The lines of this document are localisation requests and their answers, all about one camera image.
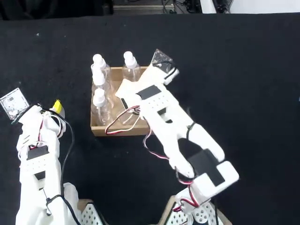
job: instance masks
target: perforated metal bracket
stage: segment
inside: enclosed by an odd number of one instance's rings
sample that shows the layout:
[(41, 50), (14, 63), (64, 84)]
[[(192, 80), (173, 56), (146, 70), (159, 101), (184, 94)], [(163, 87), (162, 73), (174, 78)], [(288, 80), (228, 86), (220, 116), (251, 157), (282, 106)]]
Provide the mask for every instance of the perforated metal bracket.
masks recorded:
[(87, 204), (81, 214), (81, 225), (105, 225), (93, 204)]
[[(207, 225), (216, 225), (215, 218), (215, 210), (212, 205), (208, 203), (204, 203), (197, 209), (194, 209), (192, 212), (194, 223), (193, 224), (207, 224)], [(165, 225), (181, 225), (185, 224), (188, 219), (188, 215), (184, 212), (171, 212), (168, 219), (166, 220)], [(224, 225), (221, 219), (218, 217), (219, 225)]]

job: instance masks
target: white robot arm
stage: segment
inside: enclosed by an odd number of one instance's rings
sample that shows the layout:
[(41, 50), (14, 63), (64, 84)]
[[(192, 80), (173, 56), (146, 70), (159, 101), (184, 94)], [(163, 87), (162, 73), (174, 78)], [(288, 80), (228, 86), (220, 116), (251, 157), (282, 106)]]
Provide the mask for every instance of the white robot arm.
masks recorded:
[[(64, 117), (60, 102), (53, 111)], [(50, 111), (34, 105), (20, 118), (23, 133), (17, 143), (20, 164), (21, 199), (16, 225), (75, 225), (81, 212), (77, 209), (78, 193), (74, 185), (63, 184), (59, 137), (66, 130), (65, 122)], [(71, 206), (74, 215), (68, 209)]]
[[(123, 80), (116, 96), (128, 107), (138, 105), (140, 117), (146, 120), (162, 143), (170, 166), (190, 181), (188, 187), (176, 195), (177, 210), (191, 215), (239, 179), (218, 143), (179, 106), (176, 98), (166, 89), (178, 74), (171, 58), (156, 50), (151, 64), (137, 82)], [(186, 138), (197, 144), (200, 151), (189, 159), (180, 152), (178, 140)]]

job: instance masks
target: yellow object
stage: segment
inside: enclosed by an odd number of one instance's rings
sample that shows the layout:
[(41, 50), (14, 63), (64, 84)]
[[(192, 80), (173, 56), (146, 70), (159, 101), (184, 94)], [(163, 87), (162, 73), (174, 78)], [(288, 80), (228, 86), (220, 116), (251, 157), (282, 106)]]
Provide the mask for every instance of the yellow object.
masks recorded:
[(62, 104), (60, 103), (60, 101), (57, 99), (56, 102), (53, 105), (53, 109), (55, 109), (55, 112), (60, 114), (61, 109), (62, 109)]

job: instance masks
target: black cloth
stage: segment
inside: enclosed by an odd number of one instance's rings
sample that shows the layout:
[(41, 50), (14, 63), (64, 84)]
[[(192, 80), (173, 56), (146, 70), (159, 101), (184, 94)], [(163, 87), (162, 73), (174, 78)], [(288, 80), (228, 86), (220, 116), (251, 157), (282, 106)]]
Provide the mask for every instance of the black cloth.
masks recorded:
[[(131, 50), (148, 65), (156, 48), (180, 75), (169, 91), (223, 147), (240, 180), (218, 195), (238, 225), (296, 224), (299, 190), (300, 15), (149, 15), (0, 23), (0, 95), (16, 87), (31, 103), (59, 98), (76, 142), (65, 172), (80, 198), (112, 224), (157, 223), (184, 186), (142, 136), (94, 137), (90, 130), (92, 56), (123, 65)], [(0, 216), (19, 208), (16, 143), (21, 126), (0, 113)], [(70, 144), (60, 140), (60, 160)], [(161, 151), (155, 137), (148, 141)]]

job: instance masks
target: white bottle cap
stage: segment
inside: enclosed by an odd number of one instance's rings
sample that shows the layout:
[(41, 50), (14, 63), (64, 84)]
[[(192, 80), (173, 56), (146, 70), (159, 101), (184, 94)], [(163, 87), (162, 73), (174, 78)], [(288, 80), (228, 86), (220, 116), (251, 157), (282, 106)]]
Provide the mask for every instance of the white bottle cap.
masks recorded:
[(93, 61), (94, 61), (94, 67), (100, 67), (100, 69), (105, 69), (106, 62), (100, 54), (95, 54), (93, 56)]
[(93, 68), (93, 82), (96, 86), (102, 86), (105, 83), (105, 77), (100, 68)]
[(137, 65), (136, 59), (133, 56), (132, 52), (125, 52), (124, 53), (124, 59), (125, 59), (125, 64), (128, 69), (134, 69)]
[(102, 107), (105, 103), (105, 95), (104, 95), (104, 90), (101, 88), (97, 88), (95, 90), (95, 94), (93, 97), (93, 104), (96, 107)]

